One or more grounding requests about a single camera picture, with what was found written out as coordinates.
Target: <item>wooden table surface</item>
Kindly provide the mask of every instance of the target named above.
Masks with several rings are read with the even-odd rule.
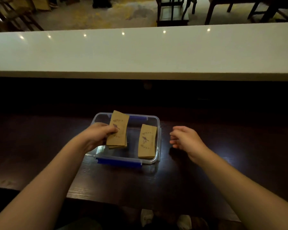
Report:
[[[171,148],[172,127],[186,125],[240,172],[288,201],[288,114],[92,103],[12,109],[0,109],[0,188],[23,189],[96,113],[115,109],[160,118],[160,162],[134,170],[97,164],[87,155],[67,197],[238,220],[203,171]]]

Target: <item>person's right hand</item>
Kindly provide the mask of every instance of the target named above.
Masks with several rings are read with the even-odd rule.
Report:
[[[170,135],[170,143],[173,145],[173,148],[186,151],[191,161],[196,164],[199,164],[206,154],[212,152],[203,143],[196,131],[191,128],[175,126]]]

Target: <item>clear plastic box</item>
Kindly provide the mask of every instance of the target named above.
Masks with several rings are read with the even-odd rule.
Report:
[[[108,146],[102,145],[95,148],[94,150],[89,152],[88,155],[91,155],[98,159],[98,163],[139,167],[142,166],[142,164],[151,165],[160,159],[161,128],[159,118],[157,116],[150,115],[127,115],[130,116],[126,131],[127,147],[109,149]],[[98,113],[95,115],[91,125],[96,122],[109,124],[111,116],[112,113]],[[156,154],[155,157],[151,160],[138,158],[138,143],[142,124],[157,127],[157,134],[155,140]]]

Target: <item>sneaker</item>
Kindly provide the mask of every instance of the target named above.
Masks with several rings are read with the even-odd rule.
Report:
[[[141,224],[144,227],[146,224],[151,224],[154,218],[154,212],[152,210],[142,209],[141,211]]]
[[[51,7],[51,8],[57,8],[58,7],[58,5],[57,4],[54,4],[54,3],[49,3],[49,6]]]
[[[177,226],[179,230],[190,230],[192,229],[191,217],[188,215],[180,215],[177,220]]]

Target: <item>white countertop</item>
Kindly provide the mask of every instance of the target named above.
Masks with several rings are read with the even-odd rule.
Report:
[[[0,33],[0,76],[288,81],[288,23]]]

